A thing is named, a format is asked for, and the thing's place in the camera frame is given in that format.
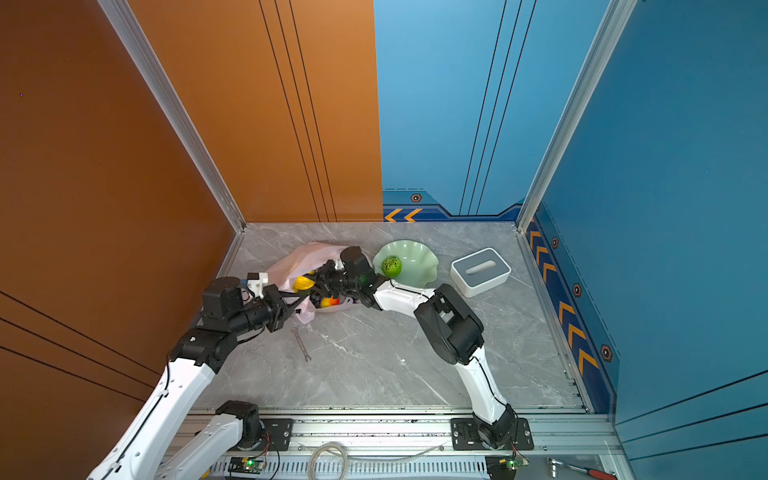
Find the light green fruit plate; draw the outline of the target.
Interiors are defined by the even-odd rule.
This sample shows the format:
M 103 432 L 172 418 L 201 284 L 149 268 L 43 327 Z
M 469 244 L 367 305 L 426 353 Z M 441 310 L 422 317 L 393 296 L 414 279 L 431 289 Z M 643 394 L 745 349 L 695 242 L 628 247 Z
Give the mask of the light green fruit plate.
M 437 280 L 439 260 L 425 244 L 413 240 L 396 240 L 384 245 L 373 258 L 377 273 L 383 274 L 381 262 L 390 255 L 398 256 L 403 262 L 402 273 L 392 278 L 400 284 L 424 288 Z

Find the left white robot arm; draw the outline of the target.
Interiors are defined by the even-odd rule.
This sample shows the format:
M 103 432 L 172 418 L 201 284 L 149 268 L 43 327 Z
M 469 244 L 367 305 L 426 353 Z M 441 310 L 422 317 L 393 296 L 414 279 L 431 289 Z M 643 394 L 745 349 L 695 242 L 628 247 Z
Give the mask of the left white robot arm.
M 241 344 L 280 329 L 302 293 L 267 285 L 255 294 L 235 277 L 214 280 L 203 293 L 197 326 L 169 352 L 157 386 L 120 440 L 90 473 L 92 479 L 198 479 L 225 452 L 272 450 L 257 405 L 227 401 L 212 422 L 169 461 L 171 441 L 200 394 Z

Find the right green circuit board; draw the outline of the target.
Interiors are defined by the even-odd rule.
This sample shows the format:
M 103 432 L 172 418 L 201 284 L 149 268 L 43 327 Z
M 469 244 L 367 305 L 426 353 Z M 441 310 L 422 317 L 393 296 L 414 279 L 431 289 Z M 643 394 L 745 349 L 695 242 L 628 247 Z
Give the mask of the right green circuit board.
M 490 480 L 515 480 L 527 468 L 529 460 L 522 456 L 485 456 L 486 472 Z

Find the left green circuit board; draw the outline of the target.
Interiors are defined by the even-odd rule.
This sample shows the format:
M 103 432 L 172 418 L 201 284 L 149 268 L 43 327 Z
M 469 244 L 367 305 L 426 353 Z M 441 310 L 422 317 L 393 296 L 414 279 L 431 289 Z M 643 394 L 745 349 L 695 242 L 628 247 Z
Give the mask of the left green circuit board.
M 267 466 L 267 461 L 261 457 L 231 457 L 226 468 L 226 475 L 233 477 L 236 474 L 260 475 Z

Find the yellow starfruit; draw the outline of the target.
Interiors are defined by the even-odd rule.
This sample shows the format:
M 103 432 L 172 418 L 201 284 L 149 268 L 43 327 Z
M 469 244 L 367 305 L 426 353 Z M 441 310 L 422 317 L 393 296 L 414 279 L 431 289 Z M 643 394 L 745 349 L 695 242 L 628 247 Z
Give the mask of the yellow starfruit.
M 311 290 L 315 285 L 315 282 L 305 276 L 299 276 L 296 278 L 293 284 L 293 290 L 295 292 L 303 292 Z

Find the red handled tool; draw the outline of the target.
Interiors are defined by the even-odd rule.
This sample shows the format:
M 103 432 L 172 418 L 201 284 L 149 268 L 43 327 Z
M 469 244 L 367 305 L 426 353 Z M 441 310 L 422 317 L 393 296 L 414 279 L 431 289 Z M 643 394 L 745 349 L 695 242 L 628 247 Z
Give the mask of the red handled tool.
M 564 462 L 562 460 L 548 457 L 546 463 L 549 467 L 550 476 L 555 479 L 558 477 L 560 469 L 566 469 L 573 472 L 580 473 L 587 477 L 598 480 L 617 480 L 617 476 L 599 469 L 579 466 L 571 463 Z

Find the red yellow mango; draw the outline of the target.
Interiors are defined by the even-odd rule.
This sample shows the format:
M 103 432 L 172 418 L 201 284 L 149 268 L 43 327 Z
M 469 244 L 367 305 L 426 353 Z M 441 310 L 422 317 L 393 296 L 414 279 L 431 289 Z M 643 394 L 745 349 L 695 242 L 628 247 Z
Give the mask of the red yellow mango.
M 323 298 L 320 301 L 319 308 L 320 309 L 326 309 L 326 308 L 332 308 L 335 306 L 338 306 L 341 303 L 341 300 L 339 298 Z

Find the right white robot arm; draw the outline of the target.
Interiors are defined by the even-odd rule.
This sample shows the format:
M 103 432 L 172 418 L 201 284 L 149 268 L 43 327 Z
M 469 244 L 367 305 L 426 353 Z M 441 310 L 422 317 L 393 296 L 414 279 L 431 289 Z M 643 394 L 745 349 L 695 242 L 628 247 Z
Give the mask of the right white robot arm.
M 376 273 L 357 246 L 343 249 L 339 260 L 327 261 L 306 277 L 323 297 L 348 297 L 368 308 L 417 320 L 435 354 L 458 371 L 481 441 L 491 449 L 515 442 L 518 415 L 488 365 L 484 325 L 452 286 L 403 285 Z

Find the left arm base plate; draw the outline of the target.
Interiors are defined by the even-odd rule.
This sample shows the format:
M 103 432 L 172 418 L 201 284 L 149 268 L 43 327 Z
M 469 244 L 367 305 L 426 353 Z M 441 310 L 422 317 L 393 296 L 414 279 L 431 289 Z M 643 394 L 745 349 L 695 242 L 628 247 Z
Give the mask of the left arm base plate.
M 267 448 L 279 452 L 287 451 L 293 427 L 292 418 L 260 418 L 258 421 L 245 421 L 242 437 L 231 451 L 261 452 Z

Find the white grey tissue box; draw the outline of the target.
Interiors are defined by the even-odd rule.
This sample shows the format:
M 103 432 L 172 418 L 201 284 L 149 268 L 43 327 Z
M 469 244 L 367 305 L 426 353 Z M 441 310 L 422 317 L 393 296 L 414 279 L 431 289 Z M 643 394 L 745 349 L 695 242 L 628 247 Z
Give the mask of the white grey tissue box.
M 472 298 L 505 283 L 511 271 L 506 260 L 487 247 L 454 260 L 449 274 L 457 290 Z

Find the small metal wrench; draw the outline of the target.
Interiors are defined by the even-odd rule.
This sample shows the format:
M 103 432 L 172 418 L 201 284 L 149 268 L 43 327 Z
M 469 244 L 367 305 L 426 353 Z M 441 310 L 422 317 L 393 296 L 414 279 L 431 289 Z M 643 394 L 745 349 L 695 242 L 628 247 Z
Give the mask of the small metal wrench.
M 298 344 L 298 346 L 299 346 L 299 348 L 300 348 L 300 350 L 302 352 L 304 361 L 306 363 L 311 363 L 312 357 L 310 356 L 310 354 L 308 352 L 308 349 L 306 348 L 306 345 L 305 345 L 305 343 L 302 340 L 299 328 L 298 327 L 293 327 L 291 331 L 292 331 L 292 333 L 293 333 L 293 335 L 294 335 L 294 337 L 296 339 L 296 342 L 297 342 L 297 344 Z

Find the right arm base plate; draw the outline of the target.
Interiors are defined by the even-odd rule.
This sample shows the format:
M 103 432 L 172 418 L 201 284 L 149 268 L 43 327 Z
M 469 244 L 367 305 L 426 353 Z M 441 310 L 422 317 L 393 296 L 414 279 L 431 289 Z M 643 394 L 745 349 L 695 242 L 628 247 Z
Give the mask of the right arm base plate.
M 529 422 L 525 418 L 518 418 L 515 420 L 513 429 L 507 435 L 505 442 L 497 447 L 492 447 L 488 442 L 481 438 L 478 426 L 472 418 L 452 418 L 450 420 L 450 429 L 452 448 L 456 451 L 533 451 L 535 448 L 533 434 Z

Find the green bumpy fruit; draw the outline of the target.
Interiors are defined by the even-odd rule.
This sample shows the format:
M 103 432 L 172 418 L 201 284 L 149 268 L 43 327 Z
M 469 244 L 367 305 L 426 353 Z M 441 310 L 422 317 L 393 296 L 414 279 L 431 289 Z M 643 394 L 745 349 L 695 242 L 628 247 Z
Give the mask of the green bumpy fruit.
M 381 262 L 381 269 L 385 276 L 396 278 L 402 273 L 403 262 L 398 256 L 390 255 Z

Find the pink plastic bag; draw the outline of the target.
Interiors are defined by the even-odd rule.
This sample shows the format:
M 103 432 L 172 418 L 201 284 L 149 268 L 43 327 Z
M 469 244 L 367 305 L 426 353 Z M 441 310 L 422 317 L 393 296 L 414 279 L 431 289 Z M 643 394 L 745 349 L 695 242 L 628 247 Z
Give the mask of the pink plastic bag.
M 313 273 L 328 260 L 332 260 L 337 267 L 341 267 L 339 257 L 344 248 L 343 245 L 319 242 L 301 245 L 266 270 L 268 280 L 271 284 L 276 285 L 280 291 L 297 293 L 293 290 L 293 284 L 297 277 L 309 278 L 308 274 Z M 319 313 L 340 312 L 360 304 L 351 298 L 341 297 L 339 298 L 341 303 L 338 306 L 320 309 L 319 304 L 322 299 L 322 296 L 311 296 L 309 299 L 304 299 L 291 317 L 306 325 L 312 322 Z

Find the aluminium front rail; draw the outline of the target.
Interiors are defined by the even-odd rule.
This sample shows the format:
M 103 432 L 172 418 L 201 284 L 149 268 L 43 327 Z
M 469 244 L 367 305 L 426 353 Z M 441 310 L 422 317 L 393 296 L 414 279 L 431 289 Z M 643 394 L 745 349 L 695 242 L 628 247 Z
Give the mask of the aluminium front rail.
M 532 410 L 520 410 L 517 415 L 529 422 L 535 444 L 533 451 L 454 450 L 450 420 L 473 419 L 467 409 L 270 409 L 264 417 L 259 417 L 294 420 L 288 450 L 279 452 L 272 449 L 257 455 L 255 451 L 230 449 L 208 471 L 214 470 L 221 458 L 233 454 L 265 459 L 267 466 L 264 472 L 271 477 L 287 473 L 292 461 L 299 463 L 300 473 L 313 477 L 321 471 L 317 464 L 323 451 L 335 449 L 341 457 L 342 465 L 338 471 L 341 476 L 351 473 L 353 460 L 362 461 L 371 474 L 376 473 L 377 465 L 387 463 L 392 474 L 413 475 L 420 471 L 409 468 L 409 463 L 424 463 L 431 457 L 442 456 L 444 466 L 430 472 L 439 476 L 451 474 L 458 467 L 477 466 L 485 461 L 485 456 L 560 458 L 590 455 L 599 457 L 608 472 L 617 478 L 632 478 L 629 461 L 607 416 L 541 414 Z

